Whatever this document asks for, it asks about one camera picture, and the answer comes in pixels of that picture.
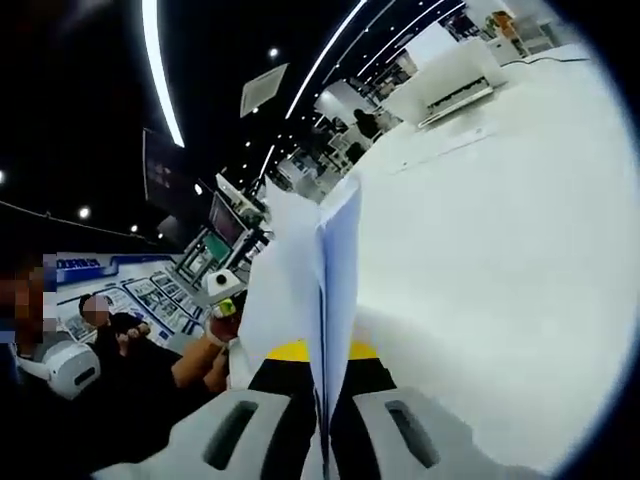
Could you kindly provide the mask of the person's left hand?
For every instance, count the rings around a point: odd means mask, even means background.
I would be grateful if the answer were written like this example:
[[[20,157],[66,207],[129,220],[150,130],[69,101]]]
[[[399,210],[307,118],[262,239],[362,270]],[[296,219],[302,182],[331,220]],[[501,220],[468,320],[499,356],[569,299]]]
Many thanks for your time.
[[[222,318],[215,317],[211,325],[211,332],[221,342],[228,343],[238,336],[241,320],[240,312]]]

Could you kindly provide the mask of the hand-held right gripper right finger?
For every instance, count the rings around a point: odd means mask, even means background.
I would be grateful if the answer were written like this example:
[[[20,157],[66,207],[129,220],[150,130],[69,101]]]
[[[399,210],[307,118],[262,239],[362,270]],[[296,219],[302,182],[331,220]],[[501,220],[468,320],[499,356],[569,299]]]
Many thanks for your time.
[[[373,367],[371,348],[332,355],[332,472],[340,479],[498,479],[500,465],[474,444],[472,430],[413,388],[345,387]]]

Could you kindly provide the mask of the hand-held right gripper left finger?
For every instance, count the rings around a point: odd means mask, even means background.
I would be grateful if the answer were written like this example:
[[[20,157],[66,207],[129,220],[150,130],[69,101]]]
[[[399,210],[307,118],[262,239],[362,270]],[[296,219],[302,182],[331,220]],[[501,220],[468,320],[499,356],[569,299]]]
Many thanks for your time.
[[[310,355],[303,340],[272,350],[249,388],[228,390],[179,421],[166,447],[95,479],[317,479]]]

